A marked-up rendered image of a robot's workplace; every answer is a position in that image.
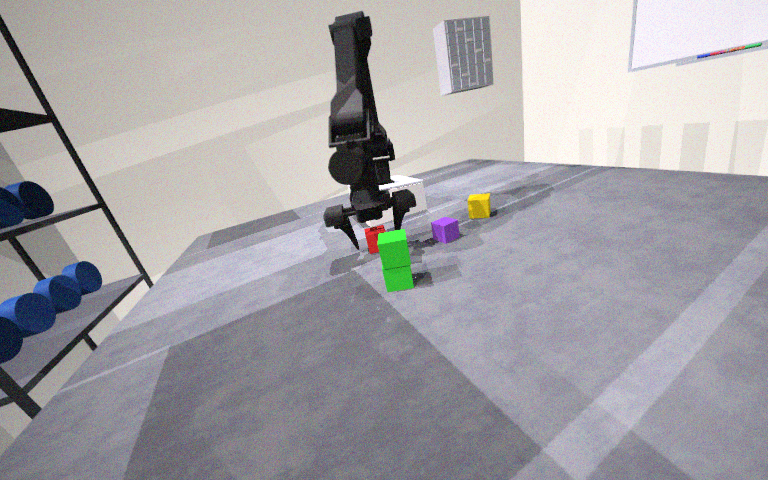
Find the red block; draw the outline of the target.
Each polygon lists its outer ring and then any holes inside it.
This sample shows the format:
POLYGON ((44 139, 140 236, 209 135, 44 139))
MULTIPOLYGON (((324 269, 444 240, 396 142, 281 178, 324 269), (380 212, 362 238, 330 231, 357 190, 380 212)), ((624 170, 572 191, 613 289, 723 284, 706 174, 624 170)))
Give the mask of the red block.
POLYGON ((378 234, 386 233, 384 225, 365 229, 365 236, 370 254, 379 252, 378 234))

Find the yellow block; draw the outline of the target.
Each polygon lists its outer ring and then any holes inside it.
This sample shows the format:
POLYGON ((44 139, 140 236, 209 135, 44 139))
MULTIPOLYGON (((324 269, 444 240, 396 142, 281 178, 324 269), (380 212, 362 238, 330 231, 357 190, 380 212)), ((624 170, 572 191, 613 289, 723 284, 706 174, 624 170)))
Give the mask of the yellow block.
POLYGON ((489 218, 490 198, 487 194, 470 195, 468 199, 469 218, 489 218))

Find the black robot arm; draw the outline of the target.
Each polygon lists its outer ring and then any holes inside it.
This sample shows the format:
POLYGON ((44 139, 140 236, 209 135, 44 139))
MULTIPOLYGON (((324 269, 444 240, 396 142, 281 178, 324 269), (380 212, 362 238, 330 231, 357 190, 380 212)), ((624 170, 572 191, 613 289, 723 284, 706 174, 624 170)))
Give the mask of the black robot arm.
MULTIPOLYGON (((343 185, 353 184, 373 171, 378 185, 394 183, 389 169, 389 161, 395 160, 393 143, 378 122, 367 61, 372 36, 370 18, 364 17, 363 11, 354 12, 335 17, 328 27, 335 48, 337 78, 328 117, 328 146, 336 147, 329 159, 329 173, 343 185), (383 156, 390 157, 373 159, 383 156)), ((382 211, 392 207, 388 189, 378 191, 374 181, 367 184, 364 189, 350 186, 350 203, 359 223, 379 220, 382 211)))

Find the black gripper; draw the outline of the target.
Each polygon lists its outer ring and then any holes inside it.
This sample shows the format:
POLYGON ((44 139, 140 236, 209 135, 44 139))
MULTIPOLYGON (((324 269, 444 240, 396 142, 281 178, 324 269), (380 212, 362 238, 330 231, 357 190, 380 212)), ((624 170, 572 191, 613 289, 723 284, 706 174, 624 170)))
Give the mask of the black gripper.
MULTIPOLYGON (((376 171, 363 175, 358 181, 350 184, 350 186, 357 185, 358 189, 364 189, 368 187, 367 183, 371 181, 375 182, 377 190, 380 191, 376 171)), ((410 190, 404 189, 392 192, 392 197, 390 198, 393 209, 395 231, 401 230, 401 224, 405 213, 410 211, 409 208, 417 206, 415 196, 410 190)), ((356 215, 356 213, 355 211, 352 211, 352 207, 343 208, 343 205, 340 204, 327 207, 323 218, 326 227, 334 226, 335 229, 341 229, 349 237, 357 250, 359 250, 357 238, 348 218, 353 215, 356 215)))

